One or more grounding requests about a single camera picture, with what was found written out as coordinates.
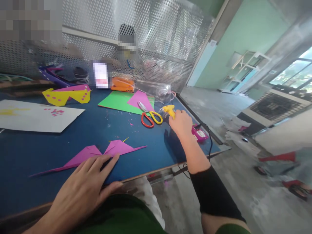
green foam sheet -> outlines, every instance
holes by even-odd
[[[134,95],[134,93],[112,91],[104,100],[98,105],[120,111],[126,111],[134,114],[142,114],[143,111],[139,108],[129,105],[127,102]],[[154,108],[154,97],[148,97],[150,104]]]

yellow-handled scissors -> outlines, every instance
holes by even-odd
[[[141,117],[141,122],[142,122],[142,124],[143,124],[145,127],[148,127],[148,128],[154,127],[154,122],[150,119],[150,117],[147,116],[146,113],[149,113],[149,114],[151,115],[151,117],[153,118],[153,120],[155,121],[155,123],[157,123],[157,124],[161,124],[161,123],[162,123],[163,118],[162,118],[162,116],[161,116],[160,114],[158,114],[158,113],[156,113],[156,112],[154,112],[154,111],[148,111],[148,110],[146,109],[146,107],[143,105],[142,102],[138,102],[137,104],[138,104],[139,107],[143,110],[142,117]],[[155,116],[154,116],[154,115],[157,115],[157,116],[159,117],[160,121],[157,121],[157,120],[155,119]],[[149,121],[152,125],[147,125],[146,123],[144,123],[144,116],[148,119],[148,121]]]

hand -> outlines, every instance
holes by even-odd
[[[177,110],[175,119],[169,117],[169,125],[177,134],[177,136],[184,137],[192,134],[192,118],[186,113],[185,110]]]
[[[66,180],[48,211],[33,226],[32,233],[66,233],[93,213],[121,182],[115,181],[101,190],[101,187],[115,166],[119,155],[115,155],[100,171],[110,155],[92,157],[81,163]]]

pink paper scrap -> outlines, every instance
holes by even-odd
[[[81,85],[75,85],[75,86],[70,86],[70,87],[66,87],[66,88],[61,88],[61,89],[56,89],[53,90],[57,91],[57,92],[63,92],[63,91],[81,91],[81,90],[86,90],[86,91],[90,91],[90,87],[87,84],[81,84]]]
[[[155,111],[150,104],[149,98],[147,97],[146,93],[140,90],[137,90],[136,93],[129,99],[129,101],[127,101],[127,103],[131,106],[141,109],[138,105],[139,101],[143,103],[148,111]]]
[[[104,154],[110,154],[111,157],[114,157],[115,154],[122,155],[122,154],[130,153],[130,152],[145,148],[145,147],[147,147],[147,145],[141,146],[138,148],[132,148],[130,145],[127,145],[121,140],[115,140],[115,141],[110,142]]]
[[[111,157],[113,157],[117,153],[122,155],[122,154],[130,153],[130,152],[145,148],[145,147],[147,146],[132,148],[131,146],[127,145],[121,140],[115,140],[115,141],[110,142],[104,154],[110,154]],[[78,167],[82,162],[96,155],[102,155],[102,153],[98,150],[98,148],[95,145],[87,146],[82,151],[80,151],[75,157],[69,160],[69,162],[66,163],[63,167],[54,168],[48,171],[36,173],[29,177],[38,176],[38,175],[46,174],[49,172],[63,171],[63,170],[67,170],[73,167]]]

table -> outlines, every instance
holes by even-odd
[[[186,161],[182,146],[166,121],[149,129],[141,124],[141,115],[99,107],[97,104],[109,93],[110,90],[95,89],[87,104],[69,101],[66,107],[85,111],[62,133],[7,129],[0,133],[0,219],[53,201],[75,169],[32,178],[28,176],[63,166],[86,146],[96,145],[103,153],[110,140],[125,140],[127,137],[125,143],[134,148],[147,145],[144,149],[121,155],[105,183],[127,181]],[[43,96],[10,98],[0,95],[0,100],[3,99],[48,104]],[[174,99],[172,104],[176,109],[186,109],[178,99]],[[156,102],[155,110],[162,106]],[[208,154],[210,141],[206,140],[201,148]],[[211,153],[219,151],[219,147],[213,144]]]

